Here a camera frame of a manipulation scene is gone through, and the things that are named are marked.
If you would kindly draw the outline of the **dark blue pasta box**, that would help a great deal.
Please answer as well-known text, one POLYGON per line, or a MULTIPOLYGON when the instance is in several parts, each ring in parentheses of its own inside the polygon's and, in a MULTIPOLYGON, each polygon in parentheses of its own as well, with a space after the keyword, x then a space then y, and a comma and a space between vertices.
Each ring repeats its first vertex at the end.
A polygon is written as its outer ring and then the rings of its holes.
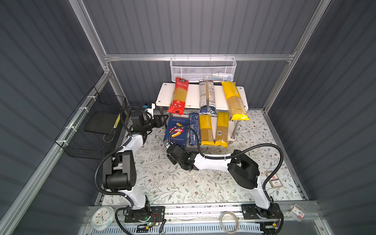
POLYGON ((188 131, 182 126, 189 126, 190 121, 187 118, 169 117, 167 122, 167 128, 164 136, 164 143, 167 143, 170 136, 170 140, 173 144, 181 147, 187 145, 188 131))

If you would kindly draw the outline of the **red spaghetti pack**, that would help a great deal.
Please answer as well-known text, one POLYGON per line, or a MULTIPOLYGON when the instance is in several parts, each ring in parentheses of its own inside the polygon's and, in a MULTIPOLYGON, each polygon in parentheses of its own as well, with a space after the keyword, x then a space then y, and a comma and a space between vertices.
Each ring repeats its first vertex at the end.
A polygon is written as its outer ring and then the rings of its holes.
POLYGON ((172 96, 168 113, 182 115, 185 110, 189 82, 183 78, 176 77, 175 89, 172 96))

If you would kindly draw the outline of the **blue spaghetti box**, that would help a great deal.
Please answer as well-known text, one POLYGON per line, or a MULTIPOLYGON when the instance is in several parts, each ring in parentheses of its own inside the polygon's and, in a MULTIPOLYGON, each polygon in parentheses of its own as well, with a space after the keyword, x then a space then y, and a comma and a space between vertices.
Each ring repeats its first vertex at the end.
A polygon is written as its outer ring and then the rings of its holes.
POLYGON ((201 141, 199 114, 190 113, 189 119, 190 119, 190 128, 192 128, 197 134, 196 136, 195 133, 190 130, 190 146, 196 146, 201 141))

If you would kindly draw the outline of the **yellow Pastatime spaghetti pack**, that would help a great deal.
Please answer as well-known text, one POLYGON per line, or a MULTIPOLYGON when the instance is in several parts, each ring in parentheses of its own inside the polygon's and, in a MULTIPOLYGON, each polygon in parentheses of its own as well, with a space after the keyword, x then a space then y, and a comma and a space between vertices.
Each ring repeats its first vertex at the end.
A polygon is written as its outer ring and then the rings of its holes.
POLYGON ((202 146, 214 146, 214 138, 212 133, 212 122, 210 115, 200 115, 200 135, 202 146))

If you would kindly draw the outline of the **clear blue spaghetti pack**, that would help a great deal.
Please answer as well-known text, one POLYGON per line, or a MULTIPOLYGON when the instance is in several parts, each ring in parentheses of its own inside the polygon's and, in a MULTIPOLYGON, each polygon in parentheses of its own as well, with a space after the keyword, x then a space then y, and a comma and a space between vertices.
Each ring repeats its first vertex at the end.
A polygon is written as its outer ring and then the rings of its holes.
POLYGON ((200 92, 200 114, 216 117, 216 103, 214 83, 211 80, 199 82, 200 92))

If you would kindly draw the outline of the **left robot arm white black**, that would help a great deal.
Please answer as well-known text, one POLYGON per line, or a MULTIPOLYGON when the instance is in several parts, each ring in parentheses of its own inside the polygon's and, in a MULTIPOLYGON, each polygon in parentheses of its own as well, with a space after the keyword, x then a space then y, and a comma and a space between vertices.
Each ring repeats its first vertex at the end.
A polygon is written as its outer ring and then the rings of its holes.
POLYGON ((151 115, 146 109, 138 108, 130 112, 133 130, 123 122, 128 132, 124 144, 108 153, 96 169, 94 181, 96 188, 103 195, 122 196, 130 203, 134 211, 150 206, 149 200, 137 187, 137 172, 134 154, 141 148, 153 128, 166 126, 168 115, 151 115))

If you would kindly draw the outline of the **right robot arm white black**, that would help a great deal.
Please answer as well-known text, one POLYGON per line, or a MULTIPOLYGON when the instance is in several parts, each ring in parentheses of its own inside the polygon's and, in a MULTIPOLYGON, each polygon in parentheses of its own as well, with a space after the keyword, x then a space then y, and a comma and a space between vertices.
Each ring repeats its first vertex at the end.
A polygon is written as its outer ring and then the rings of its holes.
POLYGON ((271 206, 271 199, 261 183, 259 166, 246 155, 246 152, 266 146, 271 146, 271 144, 259 144, 243 151, 235 150, 232 154, 210 155, 199 152, 188 153, 182 147, 170 144, 166 152, 174 165, 179 164, 187 171, 219 170, 230 173, 239 186, 250 190, 258 208, 268 210, 271 206))

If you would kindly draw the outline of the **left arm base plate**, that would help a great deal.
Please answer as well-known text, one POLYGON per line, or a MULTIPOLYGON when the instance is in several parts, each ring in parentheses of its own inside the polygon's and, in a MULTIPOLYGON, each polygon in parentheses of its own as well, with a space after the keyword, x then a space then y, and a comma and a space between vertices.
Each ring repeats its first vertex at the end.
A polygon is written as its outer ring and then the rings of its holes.
POLYGON ((139 210, 126 210, 123 215, 125 223, 162 222, 165 218, 165 207, 151 206, 139 210))

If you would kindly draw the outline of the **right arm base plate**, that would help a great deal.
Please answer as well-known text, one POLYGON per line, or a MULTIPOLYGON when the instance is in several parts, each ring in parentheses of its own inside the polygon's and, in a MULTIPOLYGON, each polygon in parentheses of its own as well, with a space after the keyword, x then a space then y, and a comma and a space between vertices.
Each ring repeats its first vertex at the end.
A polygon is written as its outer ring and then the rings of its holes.
POLYGON ((241 211, 244 219, 277 219, 283 218, 283 213, 276 203, 271 203, 268 209, 262 209, 255 204, 242 204, 241 211))

